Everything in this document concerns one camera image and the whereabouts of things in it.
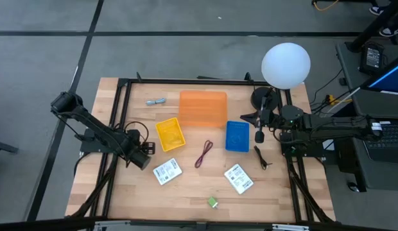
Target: wooden tabletop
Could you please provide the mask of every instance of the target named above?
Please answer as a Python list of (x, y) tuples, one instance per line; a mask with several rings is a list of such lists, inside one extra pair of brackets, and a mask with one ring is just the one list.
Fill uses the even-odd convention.
[[(92, 114), (105, 124), (108, 124), (110, 117), (117, 80), (102, 78), (99, 83)], [(251, 86), (133, 83), (126, 122), (140, 121), (148, 127), (148, 141), (156, 142), (156, 154), (144, 171), (133, 164), (126, 168), (125, 162), (120, 159), (108, 216), (117, 219), (294, 222), (286, 161), (279, 143), (267, 129), (264, 130), (264, 143), (256, 144), (255, 128), (250, 126), (250, 151), (237, 153), (225, 150), (224, 128), (182, 126), (186, 145), (163, 152), (155, 124), (178, 116), (181, 90), (226, 92), (228, 120), (231, 121), (241, 121), (240, 115), (255, 112), (250, 104), (253, 91)], [(304, 84), (291, 89), (291, 97), (295, 106), (310, 113)], [(166, 103), (146, 106), (147, 100), (159, 98), (166, 98)], [(143, 136), (146, 135), (142, 126), (132, 126), (141, 131)], [(202, 166), (196, 169), (195, 161), (202, 154), (207, 139), (213, 141), (213, 148), (206, 154)], [(253, 149), (255, 145), (261, 150), (263, 158), (273, 163), (266, 171), (261, 169)], [(153, 169), (171, 158), (176, 159), (183, 173), (161, 186)], [(100, 160), (101, 153), (93, 153), (79, 164), (67, 205), (67, 215), (74, 213), (93, 190)], [(223, 175), (234, 164), (239, 164), (254, 181), (254, 185), (242, 195), (235, 191)], [(323, 166), (314, 158), (304, 158), (304, 164), (310, 193), (325, 213), (334, 219)], [(212, 209), (207, 203), (211, 196), (219, 202), (217, 209)], [(101, 214), (104, 197), (103, 192), (98, 214)], [(300, 193), (299, 198), (302, 217), (306, 218)]]

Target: chair leg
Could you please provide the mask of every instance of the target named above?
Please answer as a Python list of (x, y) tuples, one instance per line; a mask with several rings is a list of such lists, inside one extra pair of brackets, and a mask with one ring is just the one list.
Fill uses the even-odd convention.
[(4, 144), (2, 142), (0, 142), (0, 150), (8, 151), (8, 152), (14, 153), (14, 154), (16, 154), (18, 152), (17, 148), (15, 148), (11, 145)]

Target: white card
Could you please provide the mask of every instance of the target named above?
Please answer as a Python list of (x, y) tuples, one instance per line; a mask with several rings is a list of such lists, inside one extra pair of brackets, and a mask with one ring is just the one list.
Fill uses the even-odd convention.
[(239, 164), (235, 164), (232, 168), (230, 168), (225, 173), (225, 176), (239, 194), (242, 194), (253, 185), (253, 181), (248, 175), (246, 175)]
[(164, 185), (166, 182), (174, 179), (181, 173), (182, 170), (180, 169), (178, 163), (176, 163), (175, 158), (168, 160), (165, 164), (153, 170), (153, 174), (155, 174), (160, 185)]

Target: shoe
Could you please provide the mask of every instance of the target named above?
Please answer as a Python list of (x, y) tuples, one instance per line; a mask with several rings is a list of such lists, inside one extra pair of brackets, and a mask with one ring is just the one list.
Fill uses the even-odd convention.
[(392, 37), (392, 36), (398, 34), (398, 29), (396, 29), (396, 30), (391, 30), (390, 28), (385, 28), (385, 29), (381, 30), (381, 31), (379, 32), (379, 34), (380, 34), (381, 36), (383, 36), (383, 37)]
[(376, 16), (379, 16), (381, 13), (384, 12), (384, 10), (386, 8), (387, 8), (387, 6), (380, 6), (380, 7), (373, 6), (373, 7), (370, 7), (368, 10), (370, 11), (370, 13), (372, 13)]

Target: blue container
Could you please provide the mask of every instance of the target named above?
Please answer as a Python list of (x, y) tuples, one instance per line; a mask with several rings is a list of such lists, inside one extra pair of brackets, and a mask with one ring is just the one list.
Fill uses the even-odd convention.
[(249, 124), (227, 121), (225, 149), (249, 152)]

